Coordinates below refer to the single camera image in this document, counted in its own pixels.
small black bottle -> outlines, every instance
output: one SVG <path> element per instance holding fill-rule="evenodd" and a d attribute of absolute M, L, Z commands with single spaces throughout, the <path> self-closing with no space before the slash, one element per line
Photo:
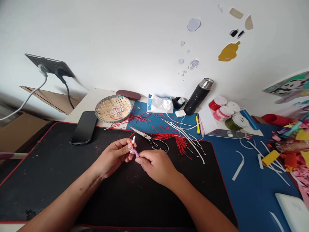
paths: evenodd
<path fill-rule="evenodd" d="M 193 94 L 188 100 L 186 106 L 184 107 L 184 111 L 187 115 L 192 115 L 205 99 L 209 91 L 211 90 L 211 86 L 213 84 L 213 80 L 209 78 L 204 78 L 201 83 L 195 88 Z"/>

scissor handle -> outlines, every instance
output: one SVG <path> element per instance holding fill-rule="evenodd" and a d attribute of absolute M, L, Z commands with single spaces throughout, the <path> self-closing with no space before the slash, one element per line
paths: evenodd
<path fill-rule="evenodd" d="M 156 140 L 156 139 L 151 139 L 151 140 L 150 140 L 150 145 L 151 145 L 152 149 L 153 149 L 153 150 L 163 150 L 163 151 L 165 151 L 165 152 L 167 153 L 168 150 L 169 150 L 168 145 L 167 145 L 165 142 L 163 142 L 162 140 L 158 140 L 158 141 L 164 143 L 165 146 L 167 147 L 167 150 L 164 150 L 164 149 L 162 149 L 158 144 L 155 143 L 155 140 Z"/>

power outlet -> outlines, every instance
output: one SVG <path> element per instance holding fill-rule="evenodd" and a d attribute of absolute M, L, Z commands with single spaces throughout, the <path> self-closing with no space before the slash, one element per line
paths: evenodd
<path fill-rule="evenodd" d="M 25 55 L 29 58 L 29 60 L 32 61 L 32 63 L 35 64 L 35 66 L 38 67 L 39 64 L 42 64 L 46 68 L 48 68 L 48 73 L 55 74 L 56 70 L 60 68 L 65 71 L 64 76 L 75 77 L 73 72 L 70 70 L 67 64 L 63 61 L 45 58 L 42 56 L 31 55 L 31 54 L 25 54 Z"/>

bamboo basket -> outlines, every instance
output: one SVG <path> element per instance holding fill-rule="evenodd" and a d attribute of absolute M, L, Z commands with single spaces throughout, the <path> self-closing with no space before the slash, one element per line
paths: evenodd
<path fill-rule="evenodd" d="M 125 120 L 133 110 L 131 101 L 120 95 L 102 99 L 96 106 L 95 114 L 106 123 L 118 123 Z"/>

black phone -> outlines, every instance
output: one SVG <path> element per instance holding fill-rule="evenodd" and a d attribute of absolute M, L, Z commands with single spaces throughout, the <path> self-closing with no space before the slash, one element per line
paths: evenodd
<path fill-rule="evenodd" d="M 94 128 L 97 124 L 97 116 L 94 111 L 85 111 L 82 113 L 77 127 L 71 138 L 71 145 L 88 144 L 92 138 Z"/>

